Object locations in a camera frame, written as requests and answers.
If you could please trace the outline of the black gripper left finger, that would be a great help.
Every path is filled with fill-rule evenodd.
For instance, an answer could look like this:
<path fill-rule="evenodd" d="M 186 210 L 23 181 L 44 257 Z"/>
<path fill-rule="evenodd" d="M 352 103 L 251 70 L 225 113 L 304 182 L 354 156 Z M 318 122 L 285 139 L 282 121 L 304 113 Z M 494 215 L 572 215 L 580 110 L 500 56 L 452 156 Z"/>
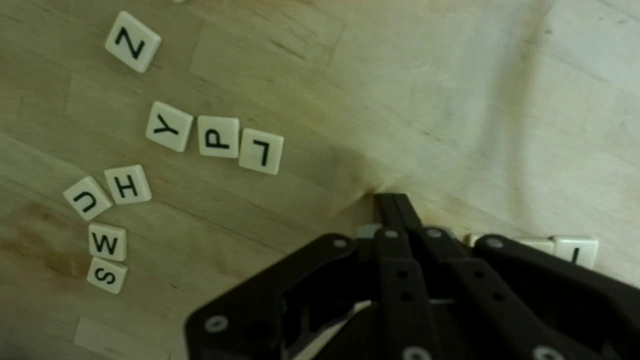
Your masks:
<path fill-rule="evenodd" d="M 194 311 L 188 360 L 456 360 L 418 253 L 422 222 L 405 195 L 381 195 L 377 210 L 374 235 L 325 235 Z"/>

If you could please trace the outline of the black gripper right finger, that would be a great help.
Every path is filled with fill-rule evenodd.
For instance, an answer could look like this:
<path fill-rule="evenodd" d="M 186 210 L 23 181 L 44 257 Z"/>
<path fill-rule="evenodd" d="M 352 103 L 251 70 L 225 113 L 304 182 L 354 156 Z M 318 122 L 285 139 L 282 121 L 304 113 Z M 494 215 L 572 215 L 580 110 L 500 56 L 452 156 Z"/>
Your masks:
<path fill-rule="evenodd" d="M 421 230 L 429 276 L 498 360 L 640 360 L 640 290 L 487 235 L 473 249 Z"/>

